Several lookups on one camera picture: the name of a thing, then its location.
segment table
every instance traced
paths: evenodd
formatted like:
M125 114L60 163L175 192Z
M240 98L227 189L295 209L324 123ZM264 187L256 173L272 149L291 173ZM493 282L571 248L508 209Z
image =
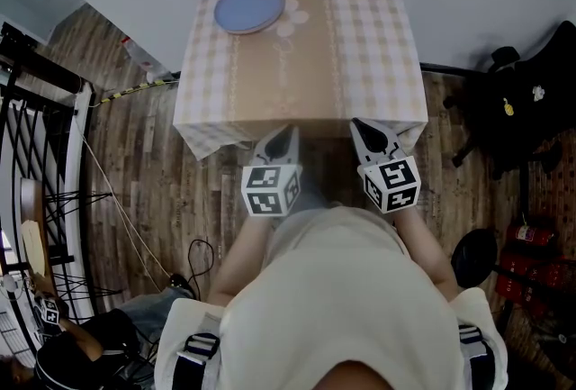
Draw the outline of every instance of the table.
M401 0L286 0L278 22L242 36L216 24L217 2L199 3L175 106L198 159L286 122L305 137L347 136L355 116L413 148L428 112Z

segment yellow and black striped tape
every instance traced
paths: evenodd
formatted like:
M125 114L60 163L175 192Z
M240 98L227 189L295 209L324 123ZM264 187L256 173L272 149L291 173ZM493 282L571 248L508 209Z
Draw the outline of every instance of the yellow and black striped tape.
M142 83L139 84L135 87L130 87L126 90L123 90L122 92L117 92L116 94L112 94L106 98L103 98L98 104L94 105L93 107L96 107L98 105L101 104L106 104L108 102L111 102L112 100L115 100L117 98L122 97L123 95L127 95L127 94L132 94L133 92L138 92L141 91L143 89L148 89L149 87L153 87L153 86L164 86L166 84L174 84L177 83L178 81L163 81L162 79L157 79L156 81L153 81L151 83Z

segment backpack strap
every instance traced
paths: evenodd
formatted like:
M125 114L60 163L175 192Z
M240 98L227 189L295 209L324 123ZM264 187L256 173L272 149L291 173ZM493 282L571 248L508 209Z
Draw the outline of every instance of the backpack strap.
M220 372L220 318L206 313L186 339L172 377L172 390L215 390Z
M464 380L468 390L491 390L496 379L494 352L476 326L460 324L460 349L464 357Z

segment yellow tag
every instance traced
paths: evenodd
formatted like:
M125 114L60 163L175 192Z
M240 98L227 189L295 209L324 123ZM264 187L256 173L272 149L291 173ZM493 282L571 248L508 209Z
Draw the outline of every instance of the yellow tag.
M508 100L504 99L504 111L508 116L512 116L514 114L514 108L511 104L508 103Z

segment chair wheel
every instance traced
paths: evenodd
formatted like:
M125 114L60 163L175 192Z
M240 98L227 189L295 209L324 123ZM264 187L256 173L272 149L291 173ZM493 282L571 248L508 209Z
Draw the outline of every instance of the chair wheel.
M449 110L450 108L456 105L456 97L454 97L453 95L449 95L447 98L444 99L443 105L446 110Z

